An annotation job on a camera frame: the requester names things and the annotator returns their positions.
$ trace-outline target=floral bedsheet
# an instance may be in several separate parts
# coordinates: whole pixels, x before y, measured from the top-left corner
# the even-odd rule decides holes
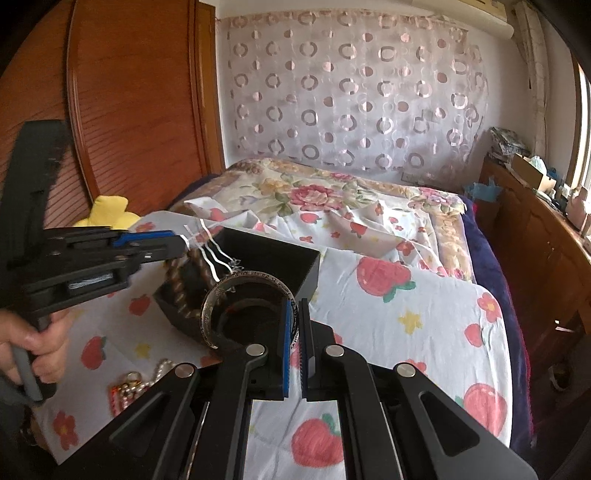
[[[217,222],[207,220],[212,231],[227,226],[318,249],[322,260],[318,288],[310,302],[312,318],[330,325],[338,342],[371,363],[390,368],[401,361],[413,363],[508,445],[512,384],[505,325],[498,303],[483,287],[442,277],[410,265],[413,262],[379,260],[310,243],[306,237],[315,233],[308,235],[304,227],[314,224],[290,223],[290,216],[275,216],[266,224],[251,210],[226,212],[211,197],[194,199],[190,206],[205,218],[223,217]],[[300,210],[295,218],[336,212]],[[405,229],[411,220],[403,223]],[[350,221],[340,216],[329,222],[329,232],[339,226],[350,228]],[[186,234],[185,225],[197,231],[195,217],[154,212],[134,230],[171,229]],[[329,238],[338,245],[340,237]],[[364,233],[352,240],[360,242],[356,246],[361,250],[371,251],[380,243],[371,238]],[[403,250],[394,249],[407,259]],[[110,388],[126,373],[137,371],[149,379],[163,358],[201,367],[217,361],[204,346],[168,323],[152,298],[164,279],[161,263],[148,264],[134,274],[128,289],[73,309],[76,321],[65,377],[55,396],[35,413],[58,462],[111,420]],[[302,399],[297,348],[291,353],[289,398],[254,404],[246,450],[247,480],[345,478],[336,403]]]
[[[195,198],[210,201],[203,210],[190,201],[172,210],[211,210],[213,220],[248,210],[294,239],[474,281],[465,205],[453,193],[262,158],[234,164],[184,200]]]

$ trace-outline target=white wall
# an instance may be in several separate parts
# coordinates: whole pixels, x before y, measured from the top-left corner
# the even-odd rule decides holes
[[[542,30],[548,50],[550,88],[546,104],[546,165],[564,178],[573,151],[576,93],[570,50],[545,18]]]
[[[219,1],[216,10],[218,18],[233,17],[235,15],[248,15],[269,11],[307,9],[307,8],[367,8],[381,10],[401,15],[430,15],[431,12],[412,7],[411,5],[394,0],[300,0],[297,4],[288,0],[210,0]],[[482,160],[490,146],[490,136],[485,134],[490,126],[505,127],[516,131],[524,141],[531,142],[532,110],[530,94],[528,90],[527,66],[519,55],[517,46],[511,40],[500,40],[485,32],[469,28],[468,40],[480,47],[480,52],[485,64],[485,72],[489,85],[488,111],[484,117],[480,138],[473,149],[473,161],[470,171],[473,179],[477,179],[480,173]],[[218,55],[222,45],[218,44]],[[224,151],[226,164],[240,160],[231,158],[226,148],[226,136],[224,131],[229,131],[230,126],[224,125],[224,94],[227,91],[225,85],[219,85],[220,114],[222,116],[222,136],[224,137]]]

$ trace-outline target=black box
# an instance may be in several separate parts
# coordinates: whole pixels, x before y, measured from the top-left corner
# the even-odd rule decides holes
[[[281,280],[293,293],[297,302],[301,299],[311,299],[316,291],[320,268],[319,251],[232,228],[223,228],[214,236],[214,239],[230,257],[240,260],[240,266],[244,270],[261,271]],[[218,258],[222,257],[213,245],[212,249]],[[228,269],[219,264],[214,265],[218,277],[228,274]],[[207,287],[198,269],[192,262],[186,262],[180,269],[180,275],[185,285],[188,307],[201,308]],[[243,288],[250,289],[249,295],[255,297],[258,295],[257,289],[261,286],[251,284]],[[154,293],[154,298],[173,326],[202,343],[199,322],[195,319],[186,319],[178,313],[173,303],[173,289],[168,281]],[[242,344],[258,338],[258,332],[261,329],[268,329],[270,322],[278,324],[277,316],[272,312],[261,307],[259,307],[260,310],[256,308],[251,307],[248,315],[243,316],[232,327],[232,338]],[[272,338],[273,333],[266,332],[265,337],[269,336]]]

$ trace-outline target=yellow plush toy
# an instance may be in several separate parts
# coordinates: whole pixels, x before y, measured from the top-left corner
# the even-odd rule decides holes
[[[112,230],[127,230],[139,220],[139,216],[126,212],[128,200],[125,197],[99,195],[88,218],[79,220],[74,226],[108,226]]]

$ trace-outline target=window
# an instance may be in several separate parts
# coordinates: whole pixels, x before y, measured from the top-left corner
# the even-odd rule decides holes
[[[591,187],[591,85],[583,69],[575,65],[575,87],[577,95],[576,129],[573,141],[573,155],[570,161],[566,183],[571,187]]]

